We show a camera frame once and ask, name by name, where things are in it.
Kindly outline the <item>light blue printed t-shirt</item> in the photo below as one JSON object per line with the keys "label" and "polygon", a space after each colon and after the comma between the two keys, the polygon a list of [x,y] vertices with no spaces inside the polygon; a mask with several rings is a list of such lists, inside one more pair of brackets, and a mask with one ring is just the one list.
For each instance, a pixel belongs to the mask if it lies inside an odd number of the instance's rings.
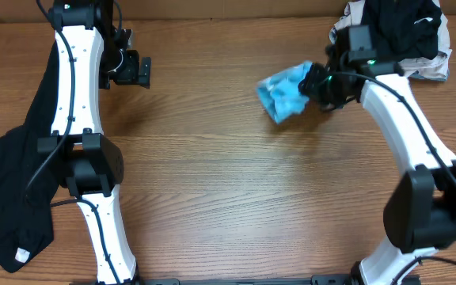
{"label": "light blue printed t-shirt", "polygon": [[276,124],[304,111],[310,99],[300,93],[298,84],[305,78],[311,66],[311,61],[305,61],[258,82],[256,93],[265,111]]}

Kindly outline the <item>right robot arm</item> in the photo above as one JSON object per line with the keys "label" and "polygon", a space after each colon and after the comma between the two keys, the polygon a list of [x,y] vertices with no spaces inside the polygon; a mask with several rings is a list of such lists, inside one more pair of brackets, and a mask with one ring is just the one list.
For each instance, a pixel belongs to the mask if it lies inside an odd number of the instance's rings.
{"label": "right robot arm", "polygon": [[342,28],[299,91],[323,108],[357,101],[381,129],[401,175],[383,211],[386,235],[348,274],[315,284],[417,284],[412,270],[456,242],[456,155],[437,136],[399,63],[381,60],[366,25]]}

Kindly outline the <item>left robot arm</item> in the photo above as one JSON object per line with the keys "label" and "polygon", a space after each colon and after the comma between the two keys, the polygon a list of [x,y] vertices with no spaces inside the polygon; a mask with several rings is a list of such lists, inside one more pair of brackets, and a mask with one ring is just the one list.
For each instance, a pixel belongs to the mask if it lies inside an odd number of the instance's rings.
{"label": "left robot arm", "polygon": [[132,31],[114,0],[55,1],[44,16],[55,30],[59,88],[50,134],[37,146],[51,170],[78,205],[97,260],[97,284],[140,284],[136,257],[120,210],[124,159],[104,135],[99,91],[118,86],[150,87],[151,59],[132,49]]}

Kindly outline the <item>beige garment in pile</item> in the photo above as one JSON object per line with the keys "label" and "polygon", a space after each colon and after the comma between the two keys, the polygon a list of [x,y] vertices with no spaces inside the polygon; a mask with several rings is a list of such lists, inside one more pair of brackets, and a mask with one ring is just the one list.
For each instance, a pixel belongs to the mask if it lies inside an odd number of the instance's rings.
{"label": "beige garment in pile", "polygon": [[[438,1],[433,2],[441,9]],[[331,42],[334,43],[336,41],[337,33],[341,29],[352,25],[361,25],[364,3],[365,1],[348,2],[344,9],[344,15],[334,24],[329,32],[329,39]],[[439,52],[435,58],[415,58],[398,61],[407,77],[415,72],[418,72],[423,76],[431,77],[433,74],[445,74],[449,70],[449,59],[452,50],[450,48],[450,34],[447,23],[448,20],[442,12],[441,25],[438,30]]]}

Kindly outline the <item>grey-blue garment under pile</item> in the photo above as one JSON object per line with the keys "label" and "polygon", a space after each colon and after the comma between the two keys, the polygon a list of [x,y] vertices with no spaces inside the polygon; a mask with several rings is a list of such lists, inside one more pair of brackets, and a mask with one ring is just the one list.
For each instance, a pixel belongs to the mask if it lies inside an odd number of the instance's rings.
{"label": "grey-blue garment under pile", "polygon": [[431,77],[430,76],[423,76],[419,74],[418,72],[415,72],[413,74],[410,74],[410,78],[414,79],[419,79],[419,80],[429,80],[429,81],[436,81],[436,82],[445,82],[450,75],[450,71],[447,71],[445,74],[433,74]]}

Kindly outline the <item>black garment on left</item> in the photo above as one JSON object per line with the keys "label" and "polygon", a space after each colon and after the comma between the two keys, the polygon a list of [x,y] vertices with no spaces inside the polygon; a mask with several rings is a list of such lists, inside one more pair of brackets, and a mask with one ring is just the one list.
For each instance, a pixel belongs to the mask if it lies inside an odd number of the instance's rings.
{"label": "black garment on left", "polygon": [[47,68],[22,125],[0,137],[0,266],[14,273],[54,240],[50,203],[59,184],[45,169],[37,140],[50,135],[59,86],[59,57],[51,47]]}

